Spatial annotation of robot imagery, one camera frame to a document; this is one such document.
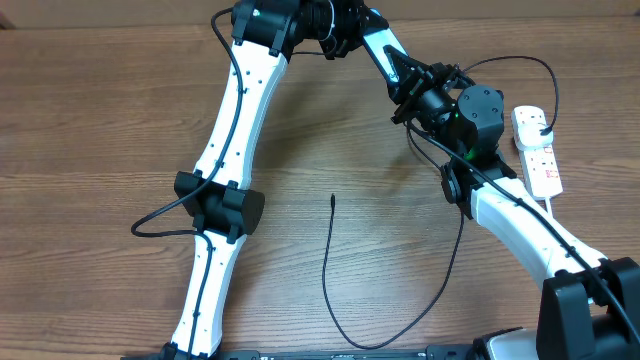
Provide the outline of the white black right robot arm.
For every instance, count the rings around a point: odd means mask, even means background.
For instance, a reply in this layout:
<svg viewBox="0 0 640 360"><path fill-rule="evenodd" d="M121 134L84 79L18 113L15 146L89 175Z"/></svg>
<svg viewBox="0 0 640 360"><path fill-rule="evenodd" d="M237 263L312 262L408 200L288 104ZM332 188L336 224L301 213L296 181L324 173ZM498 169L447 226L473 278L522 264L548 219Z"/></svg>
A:
<svg viewBox="0 0 640 360"><path fill-rule="evenodd" d="M527 193L504 162L499 90L475 83L452 65L426 65L386 45L393 74L392 120L451 159L442 169L448 202L493 233L541 289L534 330L475 340L478 359L636 359L639 356L639 266L606 258L568 232Z"/></svg>

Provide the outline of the Samsung Galaxy smartphone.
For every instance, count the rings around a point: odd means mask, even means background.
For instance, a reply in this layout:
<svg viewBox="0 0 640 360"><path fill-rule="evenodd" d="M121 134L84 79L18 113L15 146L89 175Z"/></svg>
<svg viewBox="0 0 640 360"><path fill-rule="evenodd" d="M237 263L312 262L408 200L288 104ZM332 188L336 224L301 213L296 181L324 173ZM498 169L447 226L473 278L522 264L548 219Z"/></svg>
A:
<svg viewBox="0 0 640 360"><path fill-rule="evenodd" d="M391 47L403 55L407 55L399 40L390 28L373 30L363 36L363 45L378 70L383 75L388 85L395 86L399 83L399 76L390 60L390 52L385 51Z"/></svg>

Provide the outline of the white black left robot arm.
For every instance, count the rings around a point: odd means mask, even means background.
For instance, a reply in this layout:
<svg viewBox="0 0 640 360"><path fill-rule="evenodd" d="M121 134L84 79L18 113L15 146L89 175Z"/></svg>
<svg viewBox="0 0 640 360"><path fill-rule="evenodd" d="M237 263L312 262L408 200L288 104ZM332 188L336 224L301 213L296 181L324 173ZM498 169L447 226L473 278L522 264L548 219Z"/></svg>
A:
<svg viewBox="0 0 640 360"><path fill-rule="evenodd" d="M195 257L163 359L210 359L219 349L234 264L264 209L264 195L250 187L258 138L295 47L313 39L334 59L389 27L361 1L239 1L231 20L231 65L213 132L193 171L174 184L194 220Z"/></svg>

